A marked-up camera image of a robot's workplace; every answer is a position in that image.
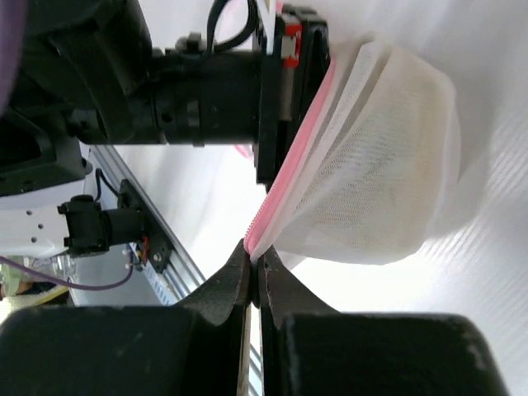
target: white surface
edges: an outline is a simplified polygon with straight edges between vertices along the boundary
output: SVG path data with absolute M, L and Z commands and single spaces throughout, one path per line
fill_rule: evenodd
M 0 233 L 0 252 L 5 256 L 52 257 L 66 250 L 69 237 L 66 216 L 57 205 L 27 210 L 0 210 L 2 224 L 9 224 Z
M 341 310 L 470 317 L 490 342 L 511 393 L 527 395 L 528 2 L 304 3 L 328 19 L 332 40 L 382 31 L 452 78 L 459 94 L 462 169 L 436 236 L 418 254 L 382 267 L 310 261 L 295 274 Z M 154 43 L 171 45 L 204 26 L 209 4 L 149 2 Z M 262 191 L 254 192 L 251 163 L 243 165 L 230 149 L 121 150 L 207 275 L 242 237 L 262 198 Z

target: pink zipper seal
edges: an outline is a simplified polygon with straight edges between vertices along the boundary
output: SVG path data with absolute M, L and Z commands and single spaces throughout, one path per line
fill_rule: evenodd
M 257 246 L 268 224 L 271 222 L 273 214 L 282 202 L 286 187 L 291 183 L 312 133 L 317 132 L 314 131 L 314 126 L 321 110 L 323 109 L 328 93 L 330 92 L 335 70 L 336 63 L 332 59 L 324 79 L 321 82 L 321 86 L 319 87 L 315 98 L 299 127 L 294 142 L 292 143 L 289 152 L 286 154 L 285 161 L 280 168 L 275 182 L 273 183 L 273 186 L 271 186 L 270 192 L 267 194 L 266 199 L 255 216 L 255 219 L 247 230 L 246 237 L 244 238 L 244 249 L 249 254 L 251 254 Z

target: metal frame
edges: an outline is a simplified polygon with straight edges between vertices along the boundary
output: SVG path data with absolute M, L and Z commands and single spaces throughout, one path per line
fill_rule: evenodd
M 174 305 L 203 284 L 205 282 L 204 275 L 156 209 L 155 204 L 149 199 L 148 194 L 141 187 L 132 171 L 126 166 L 125 161 L 117 153 L 116 149 L 111 146 L 95 146 L 92 148 L 92 155 L 114 188 L 119 189 L 120 181 L 123 179 L 130 181 L 171 240 L 174 249 L 165 271 L 162 274 L 158 274 L 152 265 L 148 263 L 143 273 L 158 297 L 159 303 L 161 305 Z M 261 357 L 257 347 L 254 345 L 251 345 L 249 352 L 249 392 L 251 395 L 262 394 Z

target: white wall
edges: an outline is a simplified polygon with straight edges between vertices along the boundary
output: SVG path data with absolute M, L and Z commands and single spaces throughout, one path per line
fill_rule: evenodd
M 470 317 L 512 394 L 528 394 L 528 2 L 304 3 L 328 19 L 332 40 L 383 31 L 451 76 L 463 158 L 455 198 L 418 254 L 382 267 L 307 261 L 294 273 L 338 309 Z M 154 44 L 172 45 L 188 31 L 203 31 L 210 0 L 142 4 Z M 210 275 L 262 200 L 251 163 L 231 148 L 120 152 Z

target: plastic bag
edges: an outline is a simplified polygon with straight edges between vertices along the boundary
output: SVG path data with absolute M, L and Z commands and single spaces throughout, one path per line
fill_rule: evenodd
M 460 131 L 450 79 L 367 35 L 332 62 L 247 232 L 304 257 L 384 264 L 416 252 L 453 189 Z

